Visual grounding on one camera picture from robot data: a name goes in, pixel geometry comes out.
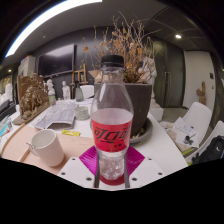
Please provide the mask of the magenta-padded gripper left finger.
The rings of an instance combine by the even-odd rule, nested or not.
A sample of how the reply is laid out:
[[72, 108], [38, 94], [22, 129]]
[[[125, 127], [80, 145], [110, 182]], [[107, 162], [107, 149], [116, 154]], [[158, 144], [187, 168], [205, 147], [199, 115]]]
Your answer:
[[58, 176], [84, 188], [98, 188], [100, 183], [97, 150], [90, 147], [79, 157], [71, 157]]

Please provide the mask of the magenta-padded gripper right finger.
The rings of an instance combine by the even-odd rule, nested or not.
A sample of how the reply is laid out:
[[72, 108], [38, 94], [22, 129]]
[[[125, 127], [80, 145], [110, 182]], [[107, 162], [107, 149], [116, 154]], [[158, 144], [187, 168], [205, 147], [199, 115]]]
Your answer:
[[140, 188], [165, 176], [165, 172], [151, 157], [143, 156], [133, 147], [125, 155], [125, 188]]

